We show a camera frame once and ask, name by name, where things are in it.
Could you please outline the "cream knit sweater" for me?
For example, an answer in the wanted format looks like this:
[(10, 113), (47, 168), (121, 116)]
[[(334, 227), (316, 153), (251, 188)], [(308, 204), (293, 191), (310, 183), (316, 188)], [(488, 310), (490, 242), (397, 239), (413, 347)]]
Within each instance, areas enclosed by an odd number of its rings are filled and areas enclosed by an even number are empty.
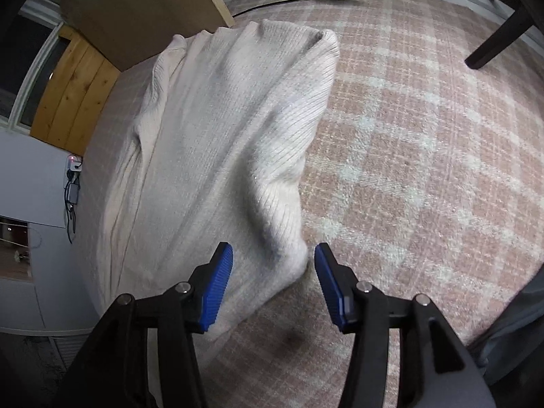
[(333, 86), (333, 31), (286, 21), (174, 36), (150, 71), (106, 190), (99, 310), (186, 280), (220, 242), (233, 267), (201, 349), (303, 274), (299, 183)]

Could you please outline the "plaid beige floor mat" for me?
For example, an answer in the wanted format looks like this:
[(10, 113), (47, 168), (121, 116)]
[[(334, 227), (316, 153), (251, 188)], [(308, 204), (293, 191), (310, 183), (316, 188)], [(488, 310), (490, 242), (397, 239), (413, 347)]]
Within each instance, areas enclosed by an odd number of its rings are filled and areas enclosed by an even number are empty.
[[(443, 0), (232, 7), (245, 15), (231, 29), (272, 20), (333, 31), (339, 58), (299, 183), (306, 268), (212, 354), (197, 337), (206, 397), (213, 407), (334, 407), (352, 340), (328, 316), (312, 267), (318, 243), (386, 294), (428, 294), (464, 342), (541, 267), (543, 59), (518, 42), (467, 68), (495, 26)], [(75, 258), (98, 312), (106, 190), (160, 53), (119, 76), (84, 154)]]

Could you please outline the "white power strip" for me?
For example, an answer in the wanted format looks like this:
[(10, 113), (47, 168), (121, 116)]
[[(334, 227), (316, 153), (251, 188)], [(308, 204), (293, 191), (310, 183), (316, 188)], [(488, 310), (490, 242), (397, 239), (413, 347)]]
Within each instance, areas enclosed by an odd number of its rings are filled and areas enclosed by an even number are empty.
[(83, 167), (83, 158), (77, 155), (67, 157), (66, 170), (73, 173), (81, 173)]

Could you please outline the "dark teal jacket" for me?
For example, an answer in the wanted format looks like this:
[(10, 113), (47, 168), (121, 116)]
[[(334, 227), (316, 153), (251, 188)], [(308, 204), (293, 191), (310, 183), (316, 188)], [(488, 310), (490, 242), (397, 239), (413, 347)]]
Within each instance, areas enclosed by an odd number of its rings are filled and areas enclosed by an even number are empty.
[(543, 343), (543, 267), (467, 349), (488, 385), (504, 378)]

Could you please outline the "pine plank panel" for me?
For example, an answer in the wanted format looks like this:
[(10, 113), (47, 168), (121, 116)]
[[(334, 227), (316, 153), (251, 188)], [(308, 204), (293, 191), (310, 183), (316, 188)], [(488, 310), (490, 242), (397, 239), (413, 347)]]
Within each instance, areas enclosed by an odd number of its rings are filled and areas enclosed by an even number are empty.
[(120, 71), (71, 27), (63, 25), (55, 37), (67, 40), (67, 49), (40, 98), (30, 135), (82, 157)]

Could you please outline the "light plywood board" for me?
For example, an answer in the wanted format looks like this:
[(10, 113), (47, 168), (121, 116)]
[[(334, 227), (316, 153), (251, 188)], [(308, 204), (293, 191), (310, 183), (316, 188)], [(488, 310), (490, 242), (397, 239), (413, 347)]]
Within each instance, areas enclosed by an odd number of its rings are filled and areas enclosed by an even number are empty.
[(231, 27), (223, 0), (61, 0), (67, 24), (124, 71), (166, 48), (175, 34)]

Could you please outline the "white window frame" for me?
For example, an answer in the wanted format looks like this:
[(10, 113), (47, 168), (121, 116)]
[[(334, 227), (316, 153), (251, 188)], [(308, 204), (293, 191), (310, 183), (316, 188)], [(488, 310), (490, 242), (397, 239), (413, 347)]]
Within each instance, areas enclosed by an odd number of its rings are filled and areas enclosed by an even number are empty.
[(1, 18), (1, 126), (28, 134), (53, 70), (69, 41), (60, 0), (26, 0)]

